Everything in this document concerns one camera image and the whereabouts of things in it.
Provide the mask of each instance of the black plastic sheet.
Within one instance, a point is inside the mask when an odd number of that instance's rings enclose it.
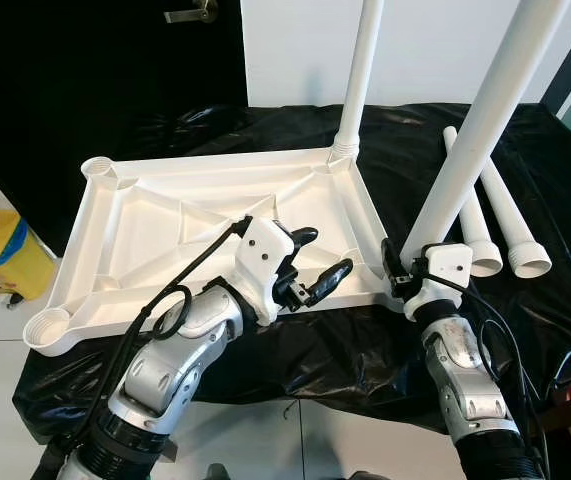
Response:
[[[445,157],[442,130],[459,128],[467,105],[366,107],[358,167],[385,229],[400,250]],[[141,118],[118,160],[329,146],[340,107],[211,107],[180,118]],[[521,105],[493,159],[534,236],[553,261],[521,280],[509,266],[475,287],[507,319],[541,397],[571,383],[571,132],[544,107]],[[494,241],[506,247],[482,189]],[[457,225],[451,240],[461,240]],[[472,320],[482,313],[464,303]],[[87,340],[55,358],[30,352],[14,405],[39,441],[83,416],[116,338]],[[495,362],[510,356],[488,335]],[[504,385],[509,392],[510,385]],[[317,400],[370,417],[443,429],[416,326],[379,306],[282,317],[228,345],[203,376],[196,400],[249,403],[284,396]]]

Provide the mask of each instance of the black cable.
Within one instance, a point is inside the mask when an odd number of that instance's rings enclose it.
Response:
[[[525,179],[528,181],[529,187],[531,188],[531,191],[534,193],[534,195],[536,195],[538,197],[537,200],[538,200],[539,204],[541,205],[543,212],[547,216],[547,220],[549,221],[550,225],[552,226],[552,230],[554,230],[554,233],[556,234],[556,238],[560,243],[560,246],[563,250],[563,254],[565,255],[565,260],[567,261],[567,264],[571,267],[571,252],[569,250],[569,247],[567,246],[567,242],[565,241],[565,237],[563,236],[563,233],[561,232],[561,229],[558,226],[558,223],[556,223],[556,219],[554,218],[554,214],[552,213],[551,208],[547,204],[547,201],[545,200],[545,197],[543,196],[542,192],[538,188],[538,184],[536,183],[536,180],[534,180],[534,177],[532,176],[531,172],[527,168],[527,165],[525,164],[523,157],[521,157],[521,155],[518,154],[518,158],[520,160],[520,162],[518,164],[520,167],[520,170],[523,173],[523,176],[525,177]]]
[[[178,329],[181,328],[181,326],[183,326],[185,323],[187,314],[192,307],[192,292],[189,290],[189,288],[187,288],[185,285],[178,285],[177,290],[183,292],[183,295],[185,295],[181,312],[178,314],[178,317],[172,326],[165,331],[163,331],[163,327],[165,324],[165,317],[167,316],[168,312],[165,312],[163,315],[158,317],[156,322],[154,322],[154,327],[152,328],[152,337],[156,340],[167,340],[168,338],[173,337],[176,332],[178,332]]]
[[[516,366],[518,369],[517,373],[518,373],[519,403],[523,414],[523,421],[522,421],[523,440],[525,441],[526,446],[531,448],[531,438],[529,436],[529,421],[528,421],[528,416],[529,416],[528,412],[530,412],[532,417],[534,418],[534,424],[536,425],[536,429],[541,439],[541,456],[543,457],[543,467],[545,470],[545,475],[548,479],[550,479],[551,477],[549,472],[549,457],[547,452],[547,439],[545,437],[545,431],[543,430],[540,420],[536,414],[536,411],[534,410],[532,399],[530,397],[529,389],[527,387],[527,383],[525,380],[526,372],[523,367],[523,362],[521,360],[521,353],[518,348],[518,343],[516,342],[516,338],[514,337],[512,330],[509,328],[509,325],[507,324],[503,316],[489,302],[487,302],[483,297],[476,294],[472,290],[462,287],[457,283],[451,282],[445,278],[437,277],[436,275],[432,275],[427,272],[420,272],[418,273],[418,276],[420,276],[421,278],[425,278],[440,283],[442,285],[445,285],[449,288],[452,288],[456,291],[459,291],[467,295],[469,298],[480,303],[494,316],[494,319],[486,319],[481,322],[478,334],[476,336],[477,347],[481,357],[481,361],[483,362],[483,366],[487,370],[490,377],[492,377],[494,381],[498,381],[499,380],[498,375],[491,368],[491,365],[485,356],[485,350],[482,342],[485,325],[493,324],[497,328],[499,328],[499,331],[504,335],[504,338],[509,340],[509,344],[511,345],[510,350],[512,350],[512,354],[515,357]]]
[[[499,332],[501,333],[501,335],[506,338],[507,337],[507,333],[505,332],[505,329],[501,326],[500,323],[498,323],[497,321],[488,318],[486,320],[483,320],[480,324],[479,330],[478,330],[478,336],[480,337],[480,341],[481,344],[485,344],[485,342],[483,341],[484,337],[484,331],[485,331],[485,327],[486,325],[494,325]],[[481,353],[481,360],[484,358],[485,356],[485,352],[483,351]],[[569,358],[569,355],[567,355],[563,361],[560,362],[559,368],[557,369],[557,371],[560,371],[560,369],[562,368],[562,366],[565,364],[565,362],[567,361],[567,359]],[[488,371],[490,377],[492,377],[492,380],[494,380],[495,382],[498,382],[500,380],[500,376],[494,371],[493,367],[491,367],[491,365],[486,365],[485,362],[483,362],[483,365],[485,366],[485,369]],[[534,382],[532,382],[532,379],[530,378],[529,374],[527,373],[527,370],[525,370],[523,368],[523,375],[525,375],[525,380],[527,381],[527,386],[529,388],[529,391],[534,395],[534,398],[538,401],[538,402],[546,402],[549,399],[549,392],[552,389],[552,385],[554,384],[554,381],[550,381],[547,386],[545,387],[545,393],[543,395],[541,395],[540,393],[538,393],[538,390],[536,389],[536,386],[534,385]]]
[[[470,282],[469,282],[469,286],[467,287],[470,290],[472,290],[474,293],[476,293],[476,295],[480,296],[480,292],[478,291],[478,288],[476,288],[476,285],[474,285],[474,282],[472,281],[472,279],[470,278]],[[472,304],[473,307],[477,307],[474,308],[475,310],[475,314],[480,318],[482,317],[484,314],[481,312],[481,310],[478,308],[478,305],[473,303]],[[498,322],[495,322],[491,319],[487,320],[488,323],[494,323],[496,327],[500,327],[500,325],[498,324]],[[481,324],[480,326],[480,330],[482,330],[484,328],[483,324]],[[501,334],[503,336],[506,336],[505,332],[503,331],[503,328],[500,327],[500,331]],[[527,380],[527,385],[529,386],[529,390],[530,392],[534,395],[534,398],[538,401],[538,402],[547,402],[549,401],[549,394],[550,391],[552,390],[552,388],[554,386],[558,386],[558,376],[561,374],[561,371],[563,370],[563,367],[565,366],[565,364],[567,363],[567,361],[571,358],[571,350],[569,352],[567,352],[565,354],[565,356],[558,362],[558,365],[556,367],[556,369],[554,370],[555,374],[552,376],[551,379],[549,379],[549,381],[544,385],[545,391],[544,394],[540,394],[538,392],[538,390],[536,389],[536,386],[534,385],[534,382],[532,382],[532,379],[530,378],[530,376],[527,373],[527,370],[523,369],[523,374],[525,375],[525,380]],[[494,381],[497,381],[496,379],[498,378],[498,375],[496,375],[496,377],[494,377],[495,372],[490,372],[490,376],[492,376],[492,378],[494,379]]]
[[[183,317],[184,320],[184,317],[189,312],[189,305],[191,305],[191,292],[189,292],[187,287],[180,285],[180,282],[182,282],[216,249],[218,249],[230,235],[236,233],[239,236],[243,236],[251,220],[252,217],[246,216],[243,220],[230,225],[216,240],[214,240],[214,242],[209,247],[203,251],[203,253],[196,257],[189,265],[187,265],[187,267],[185,267],[181,273],[174,277],[147,305],[141,308],[140,313],[127,328],[127,331],[121,337],[116,350],[110,357],[107,366],[105,367],[103,374],[99,380],[98,386],[96,388],[96,393],[92,398],[92,401],[85,413],[85,416],[83,417],[83,420],[79,424],[78,428],[76,428],[76,430],[68,438],[65,438],[62,441],[61,449],[66,455],[72,451],[79,440],[81,440],[89,430],[88,426],[97,413],[100,401],[104,399],[104,395],[107,394],[108,390],[111,391],[114,388],[114,380],[118,381],[123,374],[129,360],[128,357],[132,346],[138,337],[138,334],[143,324],[145,323],[145,320],[147,320],[147,318],[151,315],[152,310],[168,295],[177,291],[181,291],[185,295],[185,303],[183,310],[179,315],[179,319]]]

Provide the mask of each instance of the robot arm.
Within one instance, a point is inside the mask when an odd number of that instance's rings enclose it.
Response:
[[[461,292],[429,278],[467,287],[471,249],[462,244],[427,246],[415,260],[413,275],[399,270],[388,240],[383,242],[383,258],[394,294],[404,300],[405,316],[422,330],[427,369],[438,388],[441,412],[466,477],[544,479],[485,367],[479,350],[483,345],[458,313]]]
[[[312,306],[350,273],[352,261],[347,259],[310,287],[296,283],[292,261],[317,235],[313,228],[290,233],[272,220],[252,219],[236,252],[234,271],[163,315],[164,325],[175,326],[184,309],[188,311],[176,334],[160,335],[140,349],[58,479],[147,478],[203,372],[243,334],[244,325],[267,326],[283,307],[295,311]]]

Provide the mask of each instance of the white plastic tray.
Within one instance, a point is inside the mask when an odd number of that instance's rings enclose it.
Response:
[[[381,265],[385,232],[351,159],[329,149],[112,162],[81,167],[87,187],[47,308],[26,325],[27,345],[60,355],[82,339],[123,333],[169,280],[246,214],[311,226],[318,239],[294,265],[307,285],[349,257],[352,273],[314,309],[392,307]],[[234,266],[231,237],[185,284],[198,292]],[[145,328],[180,294],[167,298]]]

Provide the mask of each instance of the tiled floor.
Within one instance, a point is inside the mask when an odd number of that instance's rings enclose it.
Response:
[[[23,325],[46,301],[44,295],[12,311],[0,305],[0,480],[30,478],[43,450],[23,426],[11,397],[27,355]],[[308,401],[194,403],[173,438],[178,461],[157,463],[153,480],[201,480],[215,462],[225,464],[235,480],[330,480],[357,470],[392,480],[464,478],[447,437]]]

